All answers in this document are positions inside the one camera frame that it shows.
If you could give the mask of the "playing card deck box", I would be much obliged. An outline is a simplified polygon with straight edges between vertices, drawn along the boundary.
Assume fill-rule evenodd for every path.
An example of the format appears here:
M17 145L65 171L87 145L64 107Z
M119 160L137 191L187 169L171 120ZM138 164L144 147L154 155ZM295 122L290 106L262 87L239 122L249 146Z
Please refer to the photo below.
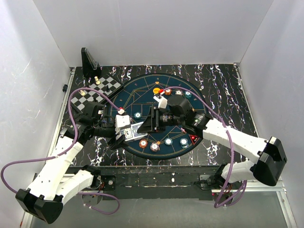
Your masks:
M125 129L122 129L119 134L119 136L122 136L124 135L125 136L125 141L126 142L131 142L131 141L136 141L136 140L140 140L142 139L143 137L147 136L148 134L147 133L133 133L132 130L131 130L131 127L130 128L125 128Z

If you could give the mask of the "green chip stack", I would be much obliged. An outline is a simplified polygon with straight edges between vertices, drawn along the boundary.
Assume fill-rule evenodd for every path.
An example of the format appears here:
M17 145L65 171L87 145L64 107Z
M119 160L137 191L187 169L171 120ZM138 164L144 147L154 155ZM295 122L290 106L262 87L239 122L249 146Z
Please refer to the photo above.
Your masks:
M142 117L142 114L140 112L136 112L133 116L135 119L140 119Z
M182 148L187 148L189 146L188 140L186 138L181 138L180 145Z
M185 96L186 98L191 98L191 97L192 97L192 93L189 92L189 91L185 91L185 92L184 92L184 96Z
M166 139L164 140L164 143L165 143L166 145L172 145L172 139L171 139L171 138L166 138Z

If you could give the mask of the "red chip stack bottom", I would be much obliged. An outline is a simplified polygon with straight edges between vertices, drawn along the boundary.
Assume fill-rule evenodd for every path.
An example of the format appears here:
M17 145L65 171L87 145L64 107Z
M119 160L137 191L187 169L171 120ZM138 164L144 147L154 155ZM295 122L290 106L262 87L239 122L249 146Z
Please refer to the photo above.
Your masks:
M141 139L141 140L139 141L139 147L140 147L140 148L146 148L147 145L148 145L147 140Z

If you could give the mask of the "red chip stack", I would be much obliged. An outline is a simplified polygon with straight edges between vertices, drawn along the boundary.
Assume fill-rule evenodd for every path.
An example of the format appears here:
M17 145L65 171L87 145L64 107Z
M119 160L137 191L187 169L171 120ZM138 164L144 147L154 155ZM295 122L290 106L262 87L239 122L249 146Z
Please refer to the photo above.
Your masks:
M139 141L139 147L140 147L140 148L146 148L147 145L148 145L147 140L141 139L141 140Z
M165 95L170 95L171 94L171 89L167 89L164 91Z

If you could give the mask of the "green chip stack bottom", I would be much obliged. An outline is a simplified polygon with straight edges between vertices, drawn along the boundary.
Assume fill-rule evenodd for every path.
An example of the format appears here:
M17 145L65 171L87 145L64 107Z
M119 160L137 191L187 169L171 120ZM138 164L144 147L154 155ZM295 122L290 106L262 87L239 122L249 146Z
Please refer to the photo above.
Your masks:
M171 138L166 138L166 139L164 140L164 143L165 143L166 145L172 145L172 139L171 139Z

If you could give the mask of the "red chip stack top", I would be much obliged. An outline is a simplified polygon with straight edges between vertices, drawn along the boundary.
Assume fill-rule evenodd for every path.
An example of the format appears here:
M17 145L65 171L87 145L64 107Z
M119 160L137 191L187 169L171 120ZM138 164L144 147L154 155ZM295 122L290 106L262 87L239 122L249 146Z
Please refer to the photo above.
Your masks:
M164 91L165 95L170 95L171 94L171 89L167 89Z

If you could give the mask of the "green chip stack top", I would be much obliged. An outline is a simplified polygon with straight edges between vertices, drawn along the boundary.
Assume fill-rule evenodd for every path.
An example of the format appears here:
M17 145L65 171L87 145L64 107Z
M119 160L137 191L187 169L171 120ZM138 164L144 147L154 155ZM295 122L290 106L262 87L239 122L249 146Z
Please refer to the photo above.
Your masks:
M186 98L191 98L191 97L192 97L192 93L189 92L189 91L185 91L185 92L184 92L184 96L185 96Z

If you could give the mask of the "blue backed playing cards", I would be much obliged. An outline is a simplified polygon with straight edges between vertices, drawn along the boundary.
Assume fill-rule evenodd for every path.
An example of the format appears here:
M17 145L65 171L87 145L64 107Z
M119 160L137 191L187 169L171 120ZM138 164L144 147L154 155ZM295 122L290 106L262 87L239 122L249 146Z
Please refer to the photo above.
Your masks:
M141 127L141 125L143 124L143 122L139 122L139 123L134 123L131 125L131 130L133 133L137 133L138 129Z

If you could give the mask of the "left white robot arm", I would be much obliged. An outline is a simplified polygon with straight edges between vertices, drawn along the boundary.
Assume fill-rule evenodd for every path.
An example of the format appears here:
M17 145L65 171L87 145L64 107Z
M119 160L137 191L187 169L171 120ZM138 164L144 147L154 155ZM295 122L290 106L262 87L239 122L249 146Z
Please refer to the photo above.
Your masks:
M98 168L90 165L83 166L74 176L62 181L87 141L94 136L114 136L114 123L103 120L104 108L103 104L88 102L75 116L75 125L70 124L62 129L40 173L26 189L16 193L16 200L27 213L52 224L59 217L63 206L83 189L100 192L115 181L114 176L103 177Z

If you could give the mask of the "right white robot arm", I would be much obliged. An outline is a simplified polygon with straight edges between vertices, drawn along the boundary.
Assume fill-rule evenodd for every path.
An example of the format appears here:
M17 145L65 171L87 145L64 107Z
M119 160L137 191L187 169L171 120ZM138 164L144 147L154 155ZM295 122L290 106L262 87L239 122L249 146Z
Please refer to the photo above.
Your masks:
M160 133L167 126L181 126L186 133L201 139L215 141L244 155L248 161L221 165L214 175L215 184L225 189L234 182L257 180L275 186L287 163L282 142L275 137L269 140L254 137L224 126L208 113L194 111L181 95L155 98L158 107L150 107L138 133Z

